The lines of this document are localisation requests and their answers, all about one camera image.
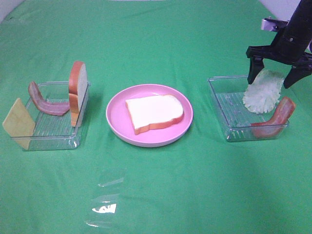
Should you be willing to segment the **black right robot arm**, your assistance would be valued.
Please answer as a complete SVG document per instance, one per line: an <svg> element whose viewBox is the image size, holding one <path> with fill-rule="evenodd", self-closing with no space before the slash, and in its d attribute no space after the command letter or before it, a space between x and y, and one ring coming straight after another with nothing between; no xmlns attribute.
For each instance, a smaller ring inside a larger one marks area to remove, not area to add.
<svg viewBox="0 0 312 234"><path fill-rule="evenodd" d="M272 43L250 46L246 51L250 59L248 83L252 84L264 69L263 59L270 59L292 67L284 80L284 87L289 88L312 74L312 55L305 51L312 41L312 2L300 1L289 22L273 19L270 22L277 26Z"/></svg>

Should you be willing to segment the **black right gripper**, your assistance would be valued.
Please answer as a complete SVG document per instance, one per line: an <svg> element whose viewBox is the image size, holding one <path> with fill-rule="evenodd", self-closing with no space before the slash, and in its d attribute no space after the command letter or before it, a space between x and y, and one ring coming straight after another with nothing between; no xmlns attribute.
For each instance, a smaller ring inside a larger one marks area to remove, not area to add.
<svg viewBox="0 0 312 234"><path fill-rule="evenodd" d="M312 55L305 52L311 40L310 26L285 26L278 31L270 45L248 47L246 51L246 56L250 59L248 84L252 84L264 69L263 59L292 66L283 83L286 89L311 75Z"/></svg>

